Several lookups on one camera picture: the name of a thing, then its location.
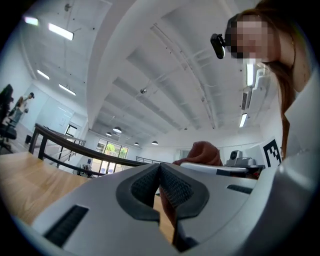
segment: jeans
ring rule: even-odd
[[[16,124],[19,122],[22,114],[23,114],[23,112],[21,112],[21,110],[18,108],[18,109],[16,110],[15,115],[14,115],[14,118],[13,118],[13,121],[15,121],[14,125],[16,125]]]

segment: trash bin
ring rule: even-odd
[[[24,143],[25,144],[29,144],[31,142],[31,138],[32,137],[30,135],[27,135],[26,138],[25,138],[25,142]]]

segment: wooden table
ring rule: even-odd
[[[89,180],[49,165],[29,152],[0,155],[1,195],[9,212],[28,225],[50,204]],[[160,231],[171,243],[174,228],[160,197],[154,197],[153,208],[160,212]]]

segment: brown cloth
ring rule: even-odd
[[[223,166],[220,159],[220,152],[214,145],[208,141],[198,141],[193,143],[193,146],[186,158],[174,161],[173,164],[179,166],[183,162],[204,164],[210,166]],[[168,216],[172,225],[176,225],[176,211],[168,201],[163,189],[159,188],[160,198],[163,210]]]

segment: railing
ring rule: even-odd
[[[52,130],[48,129],[47,127],[44,127],[44,126],[39,125],[37,123],[35,124],[35,130],[32,135],[32,139],[31,139],[30,147],[29,147],[29,152],[32,154],[35,151],[36,141],[37,141],[39,135],[43,136],[43,138],[41,140],[40,148],[39,148],[39,153],[38,153],[39,159],[41,159],[41,160],[48,159],[52,162],[57,163],[58,165],[62,165],[67,168],[70,168],[72,170],[85,173],[89,176],[103,176],[105,174],[100,173],[100,172],[91,171],[91,170],[86,170],[86,169],[83,169],[83,168],[80,168],[77,166],[73,166],[71,164],[68,164],[66,162],[61,161],[62,152],[70,150],[70,152],[74,152],[75,154],[80,154],[80,155],[83,155],[83,156],[86,156],[89,158],[98,159],[98,160],[102,160],[102,161],[106,161],[106,162],[112,162],[115,164],[130,166],[130,167],[136,167],[136,166],[141,166],[141,165],[145,164],[143,162],[122,159],[122,158],[118,158],[118,157],[114,157],[114,156],[110,156],[110,155],[96,152],[92,149],[84,147],[83,146],[85,144],[84,140],[76,139],[76,138],[66,136],[64,134],[52,131]],[[71,142],[70,139],[75,140],[75,141],[79,141],[79,143]],[[65,150],[62,150],[58,153],[51,154],[51,155],[46,154],[45,149],[46,149],[46,145],[47,145],[48,141],[56,143],[57,145],[61,146]]]
[[[137,156],[137,157],[135,158],[135,160],[136,160],[137,162],[146,163],[146,164],[166,163],[166,162],[161,162],[161,161],[152,160],[152,159],[148,159],[148,158],[144,158],[144,157],[139,157],[139,156]]]

